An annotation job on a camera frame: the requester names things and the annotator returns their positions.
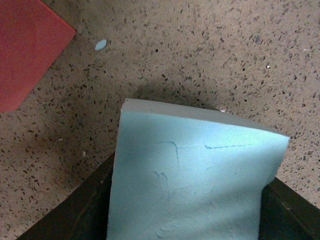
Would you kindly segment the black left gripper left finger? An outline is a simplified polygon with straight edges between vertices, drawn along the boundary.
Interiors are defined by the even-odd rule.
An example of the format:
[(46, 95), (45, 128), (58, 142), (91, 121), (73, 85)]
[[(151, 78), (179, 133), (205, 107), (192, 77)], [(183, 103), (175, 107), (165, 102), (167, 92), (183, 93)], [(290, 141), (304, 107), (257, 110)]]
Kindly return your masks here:
[(105, 240), (115, 155), (19, 240)]

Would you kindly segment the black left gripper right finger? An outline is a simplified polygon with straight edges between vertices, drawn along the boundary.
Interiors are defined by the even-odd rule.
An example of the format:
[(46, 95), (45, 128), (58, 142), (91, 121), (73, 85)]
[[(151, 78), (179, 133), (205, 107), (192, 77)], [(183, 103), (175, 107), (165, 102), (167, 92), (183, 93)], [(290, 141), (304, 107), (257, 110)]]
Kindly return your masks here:
[(262, 191), (260, 240), (318, 240), (320, 210), (278, 178)]

